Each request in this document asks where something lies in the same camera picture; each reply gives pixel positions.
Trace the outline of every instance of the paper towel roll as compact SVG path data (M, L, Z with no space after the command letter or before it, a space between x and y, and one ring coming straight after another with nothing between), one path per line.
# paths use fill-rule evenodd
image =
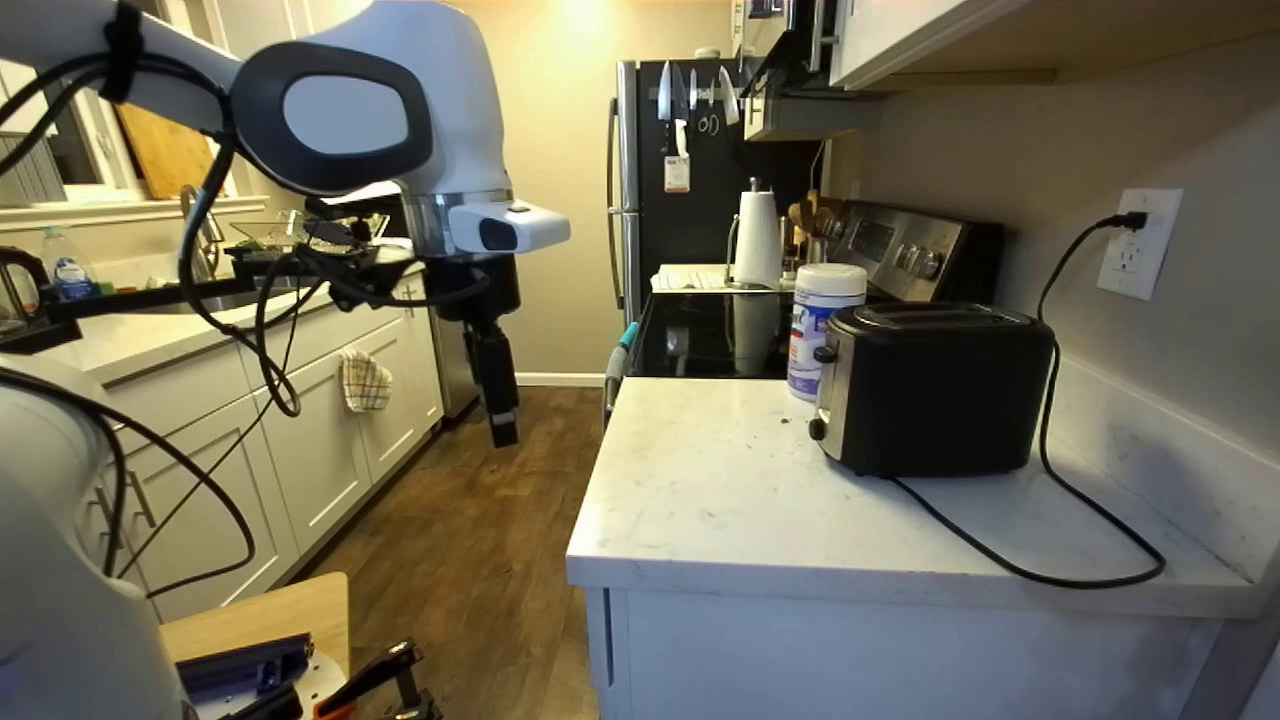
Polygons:
M736 209L734 285L782 280L778 198L769 186L747 186Z

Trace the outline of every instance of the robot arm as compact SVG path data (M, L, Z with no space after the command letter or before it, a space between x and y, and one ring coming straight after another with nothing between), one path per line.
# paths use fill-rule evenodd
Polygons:
M518 438L518 379L496 317L520 306L513 256L566 240L569 218L513 196L478 22L440 0L373 0L348 22L240 65L153 16L134 31L117 11L111 0L11 0L0 57L58 67L108 52L105 28L117 22L117 61L143 47L209 81L195 88L138 65L126 101L234 144L306 196L398 178L430 299L469 323L493 437Z

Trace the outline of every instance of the wooden floor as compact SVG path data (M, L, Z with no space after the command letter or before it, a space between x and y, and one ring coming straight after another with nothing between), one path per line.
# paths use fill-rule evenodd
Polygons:
M449 720L597 717L566 547L599 430L599 391L524 386L518 448L482 411L436 437L312 565L351 574L357 669L417 639Z

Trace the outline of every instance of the lid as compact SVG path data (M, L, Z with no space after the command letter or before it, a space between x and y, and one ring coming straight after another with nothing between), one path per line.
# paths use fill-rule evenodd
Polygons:
M1001 313L991 303L863 303L836 313L836 323L849 323L861 335L914 335L914 340L944 340L944 335L1050 335L1050 323L1015 313Z
M869 273L858 265L800 265L797 290L808 296L869 296Z

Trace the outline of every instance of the bottle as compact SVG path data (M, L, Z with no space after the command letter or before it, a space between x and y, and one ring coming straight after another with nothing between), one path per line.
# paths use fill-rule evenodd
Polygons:
M48 266L48 286L58 290L58 299L77 303L97 296L90 273L73 256L66 223L43 226L41 261Z
M858 265L800 265L789 340L789 385L800 398L815 403L824 362L814 355L830 345L836 313L863 303L869 273Z

